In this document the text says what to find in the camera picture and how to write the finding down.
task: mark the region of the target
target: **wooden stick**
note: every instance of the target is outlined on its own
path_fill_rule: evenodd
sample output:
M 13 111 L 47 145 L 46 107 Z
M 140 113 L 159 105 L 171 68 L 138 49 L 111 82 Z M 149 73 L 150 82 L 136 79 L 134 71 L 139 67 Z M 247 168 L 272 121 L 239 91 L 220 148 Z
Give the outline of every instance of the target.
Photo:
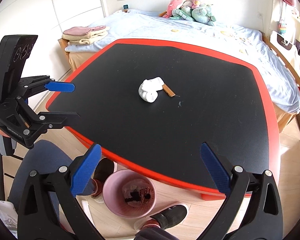
M 166 84 L 163 84 L 162 88 L 169 95 L 169 97 L 176 95 Z

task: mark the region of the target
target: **pink plush toy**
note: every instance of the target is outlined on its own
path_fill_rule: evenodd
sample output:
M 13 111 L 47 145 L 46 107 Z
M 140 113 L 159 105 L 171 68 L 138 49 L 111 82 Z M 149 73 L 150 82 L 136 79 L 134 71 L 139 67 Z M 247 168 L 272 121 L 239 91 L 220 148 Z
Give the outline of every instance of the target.
M 201 4 L 200 0 L 192 0 L 192 9 L 199 7 Z
M 186 0 L 172 0 L 167 8 L 167 13 L 163 15 L 164 18 L 169 18 L 172 16 L 173 9 L 179 9 Z

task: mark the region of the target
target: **light blue bedsheet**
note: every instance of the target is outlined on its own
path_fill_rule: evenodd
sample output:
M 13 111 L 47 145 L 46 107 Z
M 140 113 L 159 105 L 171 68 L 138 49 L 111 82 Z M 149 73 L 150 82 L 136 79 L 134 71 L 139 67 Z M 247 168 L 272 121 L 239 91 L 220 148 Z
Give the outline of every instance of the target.
M 238 25 L 208 26 L 186 20 L 155 17 L 157 13 L 131 10 L 116 13 L 89 26 L 110 26 L 109 34 L 91 45 L 69 45 L 69 52 L 97 52 L 122 38 L 177 41 L 217 50 L 254 65 L 260 72 L 271 100 L 287 113 L 300 111 L 300 93 L 293 76 L 264 44 L 259 31 Z

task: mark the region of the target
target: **black shoe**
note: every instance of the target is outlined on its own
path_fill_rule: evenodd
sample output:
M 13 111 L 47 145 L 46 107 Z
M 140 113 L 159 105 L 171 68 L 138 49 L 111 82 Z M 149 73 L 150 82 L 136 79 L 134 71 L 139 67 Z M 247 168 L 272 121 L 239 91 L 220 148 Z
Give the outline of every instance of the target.
M 172 228 L 180 224 L 188 213 L 189 208 L 186 204 L 174 203 L 154 215 L 139 219 L 134 223 L 134 229 L 136 231 L 141 230 L 143 225 L 150 219 L 155 219 L 163 230 Z
M 117 163 L 109 160 L 108 158 L 103 158 L 99 161 L 96 169 L 94 170 L 93 179 L 101 181 L 103 184 L 106 182 L 106 179 L 117 171 Z
M 108 158 L 103 158 L 97 165 L 94 174 L 93 174 L 93 179 L 98 180 L 99 182 L 96 182 L 98 187 L 103 187 L 103 184 L 106 182 L 106 179 L 108 177 L 117 171 L 117 163 L 109 160 Z M 98 195 L 92 194 L 91 197 L 95 199 L 98 203 L 104 203 L 103 200 L 103 194 L 102 192 L 99 193 Z

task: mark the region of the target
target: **bed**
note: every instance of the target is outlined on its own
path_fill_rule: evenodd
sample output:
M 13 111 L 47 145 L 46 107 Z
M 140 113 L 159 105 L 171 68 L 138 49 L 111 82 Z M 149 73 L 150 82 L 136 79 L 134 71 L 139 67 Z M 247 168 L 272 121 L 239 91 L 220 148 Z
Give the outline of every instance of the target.
M 58 40 L 73 71 L 117 39 L 151 38 L 183 42 L 217 50 L 254 65 L 271 96 L 279 132 L 300 111 L 299 68 L 294 69 L 280 50 L 259 31 L 222 23 L 208 26 L 198 22 L 170 20 L 158 17 L 156 12 L 138 10 L 116 13 L 90 26 L 97 25 L 109 26 L 109 34 L 91 45 L 68 45 L 67 40 Z

